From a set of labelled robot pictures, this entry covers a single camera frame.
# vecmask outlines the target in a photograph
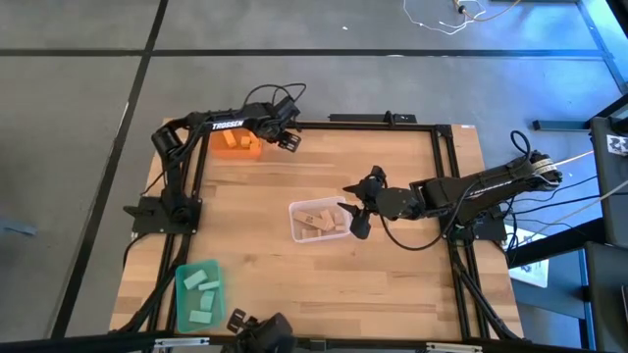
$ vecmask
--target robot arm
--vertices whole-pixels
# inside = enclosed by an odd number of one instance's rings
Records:
[[[156,224],[154,219],[167,219],[165,227],[158,227],[163,229],[171,228],[172,225],[185,227],[194,222],[197,206],[183,192],[182,163],[198,141],[214,131],[241,127],[250,130],[260,139],[277,143],[280,148],[294,152],[301,138],[286,131],[286,127],[299,113],[294,99],[288,95],[277,104],[249,103],[236,111],[193,112],[184,118],[166,123],[151,135],[165,178],[165,187],[160,198],[144,200],[143,204],[140,199],[137,207],[127,206],[125,211],[134,216],[137,222],[143,219],[141,222],[144,224]],[[185,142],[177,135],[179,129],[188,130]]]
[[[386,174],[375,166],[357,184],[344,188],[355,194],[364,207],[340,205],[353,216],[351,232],[366,239],[371,214],[379,214],[391,221],[451,214],[450,225],[472,227],[484,212],[499,203],[524,191],[554,190],[561,181],[561,173],[550,157],[538,151],[527,152],[503,166],[466,177],[415,181],[407,189],[388,188]]]

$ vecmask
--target black cable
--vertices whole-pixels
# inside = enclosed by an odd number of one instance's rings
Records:
[[[628,195],[628,192],[615,192],[613,193],[613,195]],[[531,210],[525,210],[525,211],[521,211],[521,212],[515,212],[512,215],[523,215],[523,214],[527,214],[530,212],[534,212],[534,211],[539,211],[539,210],[543,210],[545,208],[549,208],[549,207],[554,207],[554,206],[560,206],[560,205],[566,205],[566,204],[570,204],[570,203],[574,203],[574,202],[580,202],[580,201],[586,201],[586,200],[590,200],[590,199],[594,199],[594,198],[599,198],[599,195],[591,195],[591,196],[586,196],[586,197],[581,197],[581,198],[577,198],[577,199],[573,199],[573,200],[568,200],[568,201],[562,201],[562,202],[556,202],[556,203],[552,203],[549,205],[545,205],[545,206],[541,206],[541,207],[537,207]]]
[[[523,142],[526,145],[526,149],[525,150],[522,149],[521,146],[519,146],[519,144],[515,140],[515,135],[518,135],[518,136],[520,136],[523,139]],[[530,160],[530,156],[532,155],[532,149],[530,147],[530,140],[528,140],[528,137],[526,137],[526,135],[523,134],[523,132],[521,132],[519,130],[513,130],[513,131],[510,132],[510,141],[512,141],[512,144],[515,146],[516,149],[518,149],[519,151],[521,151],[525,155],[524,157],[522,157],[521,163],[519,163],[519,165],[517,165],[516,167],[513,168],[514,171],[517,171],[518,169],[522,168],[525,165],[526,161]],[[508,174],[508,172],[506,172],[506,173],[504,173],[502,175],[493,176],[492,178],[494,178],[494,177],[502,177],[503,175],[507,175],[507,174]],[[480,180],[482,180],[482,179],[478,178],[477,180],[475,180],[471,184],[469,184],[469,186],[467,186],[466,189],[464,189],[464,191],[462,192],[462,194],[460,195],[458,200],[456,200],[455,208],[454,208],[453,212],[451,213],[451,216],[449,217],[445,227],[443,228],[443,231],[439,234],[439,236],[434,238],[434,240],[430,241],[426,245],[419,246],[419,247],[409,247],[409,246],[401,244],[391,234],[391,231],[389,230],[388,226],[386,225],[386,221],[384,220],[384,217],[382,217],[380,215],[380,219],[382,220],[382,225],[384,226],[384,231],[386,232],[386,235],[397,246],[399,246],[402,249],[409,250],[409,251],[421,251],[421,250],[425,250],[427,248],[430,248],[430,247],[434,246],[434,244],[436,244],[439,241],[439,239],[441,239],[442,237],[447,237],[447,234],[449,233],[449,230],[451,229],[451,226],[453,225],[453,221],[455,220],[455,217],[458,215],[458,212],[460,211],[460,207],[462,206],[462,202],[467,197],[469,191],[471,191],[471,188],[473,188],[473,186],[478,184],[480,182]]]
[[[401,244],[391,234],[391,231],[389,230],[389,227],[386,225],[386,221],[384,220],[384,217],[382,215],[380,215],[380,219],[382,220],[382,226],[384,226],[384,231],[386,232],[386,235],[397,246],[399,246],[402,249],[409,250],[409,251],[421,251],[421,250],[425,250],[427,248],[430,248],[430,247],[434,246],[434,244],[436,244],[442,237],[446,237],[447,236],[447,233],[449,232],[449,229],[451,228],[451,225],[453,225],[453,220],[458,215],[458,211],[460,211],[460,206],[462,206],[462,201],[464,200],[464,198],[469,193],[469,190],[471,190],[471,188],[473,186],[475,186],[478,182],[479,182],[479,180],[475,180],[471,184],[469,184],[469,186],[467,186],[466,189],[464,189],[464,191],[462,192],[462,194],[460,195],[460,197],[456,201],[455,209],[453,210],[453,213],[451,214],[451,217],[449,217],[449,220],[447,221],[446,226],[443,228],[443,231],[436,238],[434,238],[434,240],[430,241],[429,243],[427,243],[427,244],[425,244],[423,246],[418,246],[418,247],[410,247],[410,246]]]
[[[129,245],[127,245],[127,248],[125,249],[125,255],[123,257],[122,260],[122,268],[124,269],[125,266],[127,265],[127,257],[129,256],[129,250],[131,250],[131,248],[133,247],[133,245],[135,243],[137,243],[141,238],[143,238],[144,236],[146,236],[148,233],[140,233],[137,235],[137,237],[135,239],[133,239]]]
[[[305,92],[305,89],[307,89],[307,84],[303,83],[303,82],[296,82],[296,83],[289,83],[286,85],[282,86],[283,88],[288,88],[288,87],[303,87],[303,89],[301,89],[300,92],[298,92],[298,94],[296,95],[296,97],[293,98],[294,102],[296,102]],[[275,88],[275,91],[273,92],[273,99],[271,100],[271,104],[275,105],[275,97],[277,95],[277,92],[279,91],[279,88]]]
[[[527,219],[526,220],[522,220],[522,219],[517,219],[517,221],[518,222],[536,222],[536,223],[544,225],[544,226],[563,226],[563,227],[568,227],[568,228],[570,228],[570,229],[572,229],[574,231],[577,231],[577,232],[579,232],[582,235],[585,235],[585,236],[587,235],[582,230],[580,230],[580,229],[578,229],[576,227],[573,227],[573,226],[571,226],[571,225],[569,225],[567,223],[563,223],[563,222],[551,224],[551,223],[542,222],[542,221],[539,221],[539,220],[527,220]]]
[[[394,238],[394,236],[391,234],[391,231],[389,230],[389,227],[386,225],[386,221],[384,220],[384,217],[382,217],[382,215],[380,215],[380,219],[382,219],[382,226],[384,226],[384,230],[386,231],[386,234],[389,236],[389,238],[392,240],[392,242],[395,243],[401,249],[408,250],[408,251],[421,251],[421,250],[425,250],[425,249],[427,249],[429,247],[434,246],[434,244],[436,244],[439,240],[441,240],[441,235],[439,234],[439,236],[434,238],[434,240],[430,241],[429,243],[427,243],[427,244],[425,244],[423,246],[409,247],[409,246],[403,245],[400,242],[398,242]]]
[[[515,135],[519,135],[523,139],[523,142],[526,144],[526,149],[525,150],[519,146],[519,144],[517,143],[517,141],[514,138]],[[531,150],[531,147],[530,147],[530,140],[528,140],[528,137],[526,137],[526,135],[524,135],[523,132],[521,132],[519,130],[511,131],[510,132],[510,141],[512,141],[512,144],[514,145],[514,147],[516,149],[519,150],[519,152],[523,153],[527,157],[526,160],[530,159],[530,154],[532,153],[532,150]]]
[[[517,201],[515,201],[515,202],[521,202],[521,201],[547,202],[547,201],[550,201],[550,200],[551,200],[551,199],[552,199],[552,198],[556,195],[556,193],[558,193],[558,191],[562,191],[562,190],[566,190],[566,189],[571,188],[571,187],[574,187],[574,186],[582,185],[583,183],[585,183],[585,182],[587,182],[587,181],[590,181],[590,180],[593,180],[593,179],[595,179],[596,177],[598,177],[598,176],[591,176],[591,177],[588,177],[588,178],[586,178],[586,179],[584,179],[584,180],[582,180],[582,181],[578,181],[578,182],[576,182],[575,184],[571,184],[571,185],[567,185],[567,186],[564,186],[564,187],[560,187],[560,188],[556,189],[556,190],[555,190],[555,191],[551,194],[551,196],[550,196],[549,198],[545,199],[545,200],[544,200],[544,199],[533,199],[533,198],[527,198],[527,199],[519,199],[519,200],[517,200]]]
[[[161,173],[154,178],[151,182],[150,185],[148,185],[148,187],[146,187],[146,189],[144,189],[144,191],[142,191],[141,193],[139,193],[139,196],[144,196],[148,191],[150,191],[150,189],[155,186],[155,184],[157,183],[157,181],[159,180],[160,177],[164,176],[164,171],[161,171]]]
[[[246,95],[246,97],[244,98],[244,102],[242,103],[242,107],[240,108],[240,110],[244,109],[244,106],[246,106],[246,103],[248,103],[248,98],[250,98],[250,97],[251,97],[251,95],[252,95],[253,93],[255,93],[255,92],[257,92],[258,90],[260,90],[261,88],[265,88],[265,87],[273,87],[273,88],[280,89],[280,90],[282,90],[283,92],[285,92],[285,93],[286,93],[286,95],[287,95],[288,97],[290,97],[292,100],[294,100],[294,98],[292,98],[292,96],[290,95],[290,92],[288,92],[288,90],[287,90],[287,89],[285,89],[285,87],[284,87],[284,86],[280,86],[280,85],[278,85],[278,84],[272,84],[272,83],[260,84],[260,85],[258,85],[257,87],[255,87],[255,88],[251,89],[251,90],[248,92],[248,94],[247,94],[247,95]]]

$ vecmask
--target light green block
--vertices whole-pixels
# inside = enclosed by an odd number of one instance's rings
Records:
[[[216,289],[220,286],[220,281],[219,280],[214,280],[213,282],[207,282],[207,283],[203,283],[201,285],[198,286],[198,290],[209,290],[209,289]]]
[[[209,324],[212,322],[212,313],[192,310],[189,312],[189,320],[193,323]]]
[[[214,304],[214,293],[213,290],[208,290],[203,293],[203,296],[200,297],[200,310],[203,311],[212,311],[212,305]]]
[[[205,274],[203,270],[198,270],[197,272],[194,273],[194,275],[186,278],[183,281],[183,284],[185,284],[185,288],[192,289],[206,279],[207,279],[207,274]]]

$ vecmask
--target wooden table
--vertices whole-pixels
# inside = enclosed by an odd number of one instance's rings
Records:
[[[452,129],[461,174],[481,171],[475,128]],[[357,202],[341,188],[358,182],[375,164],[384,168],[390,186],[407,187],[410,181],[434,177],[429,133],[307,129],[300,135],[296,153],[266,144],[257,162],[208,156],[200,191],[201,221],[188,261],[220,262],[228,314],[240,308],[265,319],[281,312],[297,336],[459,340],[444,241],[425,251],[402,250],[386,237],[375,217],[366,241],[348,236],[297,244],[289,230],[289,203],[336,195]],[[148,179],[160,171],[155,156]],[[153,195],[161,188],[157,184]],[[428,243],[439,232],[436,219],[390,226],[401,242],[414,246]],[[149,235],[131,250],[111,328],[124,325],[153,289],[164,237]],[[474,246],[486,297],[510,329],[521,335],[503,254],[490,242]],[[170,290],[164,295],[158,328],[165,326],[170,295]],[[466,303],[472,333],[478,335],[468,294]],[[231,334],[225,325],[207,333]]]

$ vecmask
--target concrete floor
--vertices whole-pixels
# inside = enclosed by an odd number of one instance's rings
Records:
[[[489,13],[504,8],[486,3]],[[158,1],[0,0],[0,48],[143,48]],[[591,0],[588,6],[605,6]],[[426,25],[459,21],[444,1],[409,1]],[[610,35],[619,34],[609,30]],[[401,1],[183,0],[169,5],[157,48],[595,49],[574,5],[523,4],[454,36],[411,24]],[[96,185],[125,109],[137,58],[0,58],[0,215],[39,228],[0,236],[0,340],[47,333]],[[165,117],[238,106],[253,86],[304,81],[302,118],[331,113],[409,112],[421,123],[475,125],[487,167],[518,155],[514,129],[562,160],[591,149],[586,134],[533,132],[536,119],[584,120],[619,97],[604,62],[488,58],[154,58],[118,167],[70,325],[70,335],[107,330],[129,242],[131,218],[154,153],[149,135]],[[266,98],[263,92],[260,99]],[[587,157],[563,168],[564,184],[595,173]],[[556,200],[596,193],[595,183]],[[520,210],[532,204],[518,204]],[[576,206],[530,215],[552,221]],[[577,225],[600,208],[568,220]],[[537,224],[521,225],[529,230]],[[527,325],[526,335],[540,342]],[[562,325],[541,320],[545,332]],[[554,342],[579,337],[562,332]]]

